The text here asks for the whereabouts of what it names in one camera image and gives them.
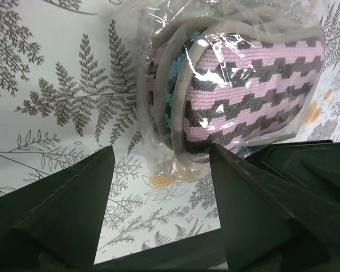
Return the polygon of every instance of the packaged item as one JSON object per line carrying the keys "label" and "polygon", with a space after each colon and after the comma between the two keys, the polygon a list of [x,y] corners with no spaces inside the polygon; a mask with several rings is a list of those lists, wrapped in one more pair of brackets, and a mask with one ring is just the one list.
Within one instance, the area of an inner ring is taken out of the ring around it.
{"label": "packaged item", "polygon": [[296,136],[325,37],[305,5],[290,8],[299,20],[234,0],[128,7],[138,22],[138,119],[153,175],[197,181],[209,174],[213,143],[245,158],[251,147]]}

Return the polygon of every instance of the gray stripe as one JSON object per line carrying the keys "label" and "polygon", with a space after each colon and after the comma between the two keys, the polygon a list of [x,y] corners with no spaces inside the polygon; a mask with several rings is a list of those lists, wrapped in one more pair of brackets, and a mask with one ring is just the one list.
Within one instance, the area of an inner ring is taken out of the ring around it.
{"label": "gray stripe", "polygon": [[[210,122],[213,118],[226,116],[227,120],[234,119],[241,111],[250,109],[250,112],[259,111],[263,105],[272,103],[272,107],[278,106],[282,100],[289,99],[294,101],[300,95],[307,95],[312,89],[311,83],[305,83],[301,88],[296,89],[295,86],[289,86],[284,92],[276,93],[276,89],[267,91],[264,97],[255,98],[254,93],[245,95],[241,102],[230,104],[229,100],[219,100],[214,103],[211,109],[207,110],[192,110],[192,103],[187,100],[185,105],[185,118],[189,120],[192,127],[200,128],[200,122],[204,118]],[[223,111],[218,111],[220,106],[223,106]]]}
{"label": "gray stripe", "polygon": [[306,57],[298,57],[295,63],[287,63],[286,58],[277,58],[273,65],[264,66],[263,60],[258,59],[252,61],[254,72],[251,73],[251,78],[259,78],[260,83],[268,82],[275,74],[281,74],[282,79],[290,78],[292,73],[301,72],[301,77],[305,77],[312,70],[320,72],[323,62],[321,56],[316,56],[312,62],[305,63]]}
{"label": "gray stripe", "polygon": [[217,143],[221,146],[228,146],[232,143],[233,139],[239,136],[242,136],[242,138],[255,136],[252,135],[252,133],[255,130],[257,129],[264,130],[269,128],[271,124],[277,121],[282,122],[288,119],[289,117],[295,117],[300,112],[301,109],[302,105],[296,105],[288,112],[285,112],[283,109],[277,112],[277,114],[270,119],[267,119],[267,116],[259,117],[254,124],[251,124],[249,126],[247,126],[246,122],[239,123],[236,125],[236,128],[233,132],[223,135],[223,132],[219,131],[209,135],[209,137],[206,140],[201,142],[189,142],[185,136],[184,138],[186,152],[190,154],[209,153],[209,149],[213,143]]}
{"label": "gray stripe", "polygon": [[[260,83],[268,82],[273,75],[281,74],[282,79],[290,78],[292,73],[301,72],[301,76],[305,77],[312,70],[320,72],[323,62],[321,61],[321,56],[316,56],[312,62],[305,63],[306,57],[298,57],[295,63],[287,63],[285,58],[277,58],[273,65],[263,66],[263,60],[258,59],[252,61],[253,68],[249,69],[239,69],[237,72],[232,72],[232,69],[237,68],[234,62],[227,62],[225,71],[228,73],[223,75],[223,71],[220,64],[216,67],[215,71],[212,73],[218,74],[225,82],[230,82],[233,88],[244,87],[250,78],[259,78]],[[196,71],[205,75],[209,71],[196,69]],[[218,84],[212,81],[201,81],[196,77],[192,79],[192,86],[195,90],[209,91],[213,92]]]}

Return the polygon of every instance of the blue yarn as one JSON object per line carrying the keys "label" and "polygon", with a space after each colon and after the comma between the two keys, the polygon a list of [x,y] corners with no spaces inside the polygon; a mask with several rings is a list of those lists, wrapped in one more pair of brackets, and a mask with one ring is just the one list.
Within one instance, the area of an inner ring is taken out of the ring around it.
{"label": "blue yarn", "polygon": [[[186,60],[186,50],[189,50],[193,44],[195,43],[195,41],[200,37],[200,35],[202,34],[202,32],[200,31],[195,31],[185,42],[185,44],[183,45],[183,47],[181,48],[181,56],[179,58],[177,58],[177,60],[175,60],[175,62],[172,65],[171,68],[171,72],[170,72],[170,80],[173,81],[173,86],[171,86],[168,90],[168,96],[166,99],[166,102],[168,104],[169,107],[172,107],[172,101],[174,98],[174,89],[175,89],[175,83],[176,83],[176,79],[179,76],[182,64],[184,63],[184,61]],[[168,128],[171,128],[171,116],[169,116],[168,114],[165,114],[165,119],[166,119],[166,125]]]}
{"label": "blue yarn", "polygon": [[165,119],[166,119],[166,126],[168,128],[171,128],[171,118],[167,113],[165,114]]}
{"label": "blue yarn", "polygon": [[170,107],[172,107],[172,100],[174,98],[174,94],[173,93],[168,93],[168,97],[166,99],[166,102],[169,104]]}

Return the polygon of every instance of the orange flower print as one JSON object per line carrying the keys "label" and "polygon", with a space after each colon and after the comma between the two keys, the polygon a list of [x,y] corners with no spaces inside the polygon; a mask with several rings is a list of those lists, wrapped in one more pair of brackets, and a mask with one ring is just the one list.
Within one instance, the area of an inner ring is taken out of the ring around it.
{"label": "orange flower print", "polygon": [[325,96],[324,96],[324,99],[326,100],[326,99],[328,99],[329,97],[330,97],[330,95],[333,93],[333,89],[332,88],[330,88],[328,91],[327,91],[327,93],[325,94]]}
{"label": "orange flower print", "polygon": [[318,107],[318,101],[314,100],[311,102],[310,108],[307,112],[306,118],[303,121],[303,125],[306,125],[309,122],[316,122],[318,118],[321,116],[322,107]]}
{"label": "orange flower print", "polygon": [[184,181],[187,181],[187,182],[192,182],[194,179],[195,179],[195,174],[192,170],[190,169],[183,169],[181,168],[179,170],[180,172],[180,180],[184,180]]}
{"label": "orange flower print", "polygon": [[153,189],[163,189],[172,184],[175,181],[175,178],[171,176],[157,176],[154,177],[151,175],[150,177],[150,187]]}
{"label": "orange flower print", "polygon": [[316,7],[316,5],[317,5],[317,0],[310,0],[310,6],[311,7]]}

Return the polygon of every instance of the white patterned backdrop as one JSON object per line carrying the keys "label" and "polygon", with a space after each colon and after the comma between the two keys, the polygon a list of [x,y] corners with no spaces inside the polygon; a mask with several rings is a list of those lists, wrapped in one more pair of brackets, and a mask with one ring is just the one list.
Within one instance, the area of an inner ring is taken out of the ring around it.
{"label": "white patterned backdrop", "polygon": [[[0,0],[0,196],[113,145],[96,262],[219,228],[211,180],[154,178],[141,155],[131,33],[115,16],[126,1]],[[325,30],[327,62],[292,141],[340,141],[340,1],[309,8]]]}

